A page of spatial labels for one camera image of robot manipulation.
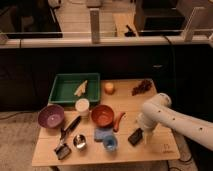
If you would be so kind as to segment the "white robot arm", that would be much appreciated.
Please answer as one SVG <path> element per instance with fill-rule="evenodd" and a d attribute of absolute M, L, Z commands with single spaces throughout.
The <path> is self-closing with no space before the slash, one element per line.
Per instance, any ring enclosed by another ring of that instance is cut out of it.
<path fill-rule="evenodd" d="M 139 127 L 144 132 L 152 132 L 160 123 L 213 151 L 213 123 L 172 110 L 171 104 L 171 98 L 165 93 L 146 100 L 137 116 Z"/>

